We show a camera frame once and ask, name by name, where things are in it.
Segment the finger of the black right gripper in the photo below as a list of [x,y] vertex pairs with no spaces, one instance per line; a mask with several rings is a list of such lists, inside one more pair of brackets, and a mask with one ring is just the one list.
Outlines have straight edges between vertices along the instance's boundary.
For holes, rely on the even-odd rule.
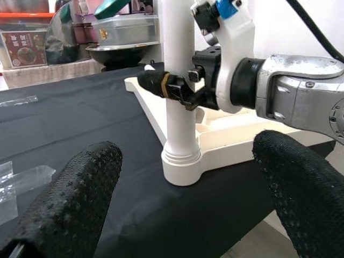
[[138,76],[139,85],[161,98],[169,98],[167,91],[167,82],[170,73],[161,70],[145,70],[141,71]]

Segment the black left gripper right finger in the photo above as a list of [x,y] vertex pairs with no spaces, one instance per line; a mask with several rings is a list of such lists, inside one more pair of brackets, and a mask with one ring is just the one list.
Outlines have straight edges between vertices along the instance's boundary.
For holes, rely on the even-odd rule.
[[343,257],[343,175],[292,137],[262,131],[252,153],[299,257]]

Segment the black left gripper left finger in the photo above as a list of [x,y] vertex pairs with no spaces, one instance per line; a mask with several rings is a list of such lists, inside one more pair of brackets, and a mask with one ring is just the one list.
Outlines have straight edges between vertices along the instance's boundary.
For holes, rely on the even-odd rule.
[[22,215],[1,257],[93,257],[122,162],[109,141],[75,155]]

